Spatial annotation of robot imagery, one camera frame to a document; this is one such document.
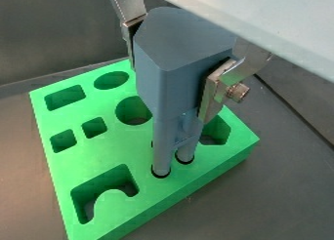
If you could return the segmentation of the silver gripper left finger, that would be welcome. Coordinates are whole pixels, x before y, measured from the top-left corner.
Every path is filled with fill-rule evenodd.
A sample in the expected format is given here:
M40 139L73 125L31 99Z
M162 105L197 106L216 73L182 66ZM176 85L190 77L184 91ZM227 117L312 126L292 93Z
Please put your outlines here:
M133 36L146 15L145 6L142 0L109 1L120 21L122 39L126 42L130 66L134 66Z

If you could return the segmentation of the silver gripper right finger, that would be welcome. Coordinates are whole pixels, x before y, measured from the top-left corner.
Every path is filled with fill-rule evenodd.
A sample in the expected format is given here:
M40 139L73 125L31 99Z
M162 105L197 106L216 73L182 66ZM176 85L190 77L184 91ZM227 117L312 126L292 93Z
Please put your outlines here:
M197 119L207 124L219 113L224 102L241 102L249 88L243 80L268 64L272 54L243 38L236 39L229 56L205 77Z

